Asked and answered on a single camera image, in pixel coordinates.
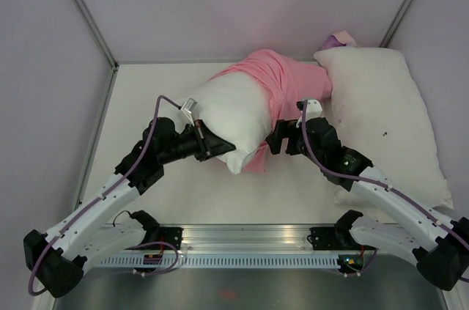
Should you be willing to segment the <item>pink pillowcase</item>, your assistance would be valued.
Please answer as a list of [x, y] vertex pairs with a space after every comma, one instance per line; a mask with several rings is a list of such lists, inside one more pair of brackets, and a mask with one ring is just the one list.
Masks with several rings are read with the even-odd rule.
[[299, 100], [312, 97], [322, 101], [330, 97], [333, 88], [324, 68], [296, 61], [268, 49], [250, 53], [244, 60], [227, 67], [213, 78], [233, 72], [253, 76], [271, 92], [271, 132], [277, 120], [297, 119], [300, 116], [296, 106]]

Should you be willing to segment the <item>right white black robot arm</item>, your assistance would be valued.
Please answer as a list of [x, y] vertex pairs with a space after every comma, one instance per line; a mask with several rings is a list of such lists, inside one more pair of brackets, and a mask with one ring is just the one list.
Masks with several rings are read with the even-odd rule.
[[342, 248], [355, 244], [382, 249], [416, 266], [432, 285], [449, 291], [468, 281], [468, 219], [458, 221], [416, 202], [356, 150], [341, 144], [325, 118], [279, 120], [267, 137], [277, 155], [287, 141], [288, 155], [304, 155], [325, 178], [378, 207], [395, 221], [387, 226], [356, 210], [347, 211], [334, 225], [334, 240]]

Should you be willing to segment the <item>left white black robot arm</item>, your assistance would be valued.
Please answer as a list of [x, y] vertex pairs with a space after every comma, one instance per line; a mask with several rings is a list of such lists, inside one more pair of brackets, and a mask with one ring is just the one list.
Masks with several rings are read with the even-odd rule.
[[130, 224], [102, 229], [105, 222], [142, 196], [164, 176], [164, 165], [193, 156], [203, 162], [235, 150], [202, 120], [181, 133], [165, 117], [152, 120], [142, 138], [116, 166], [107, 183], [89, 200], [46, 232], [31, 230], [23, 239], [26, 266], [31, 275], [30, 295], [39, 281], [53, 297], [69, 293], [97, 263], [125, 249], [171, 248], [160, 238], [160, 224], [149, 213], [130, 214]]

